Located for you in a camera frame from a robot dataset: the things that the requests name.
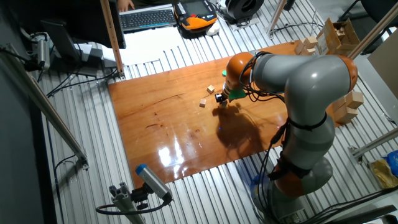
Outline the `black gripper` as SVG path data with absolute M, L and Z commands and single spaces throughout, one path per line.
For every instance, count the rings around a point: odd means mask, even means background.
M 226 106 L 229 105 L 229 99 L 228 99 L 228 95 L 226 93 L 215 94 L 215 100 L 217 103 L 222 103 L 223 101 L 225 101 L 225 105 Z

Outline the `person right hand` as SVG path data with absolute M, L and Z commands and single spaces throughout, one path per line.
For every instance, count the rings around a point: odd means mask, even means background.
M 131 0 L 118 0 L 119 12 L 126 12 L 130 9 L 135 9 L 134 3 Z

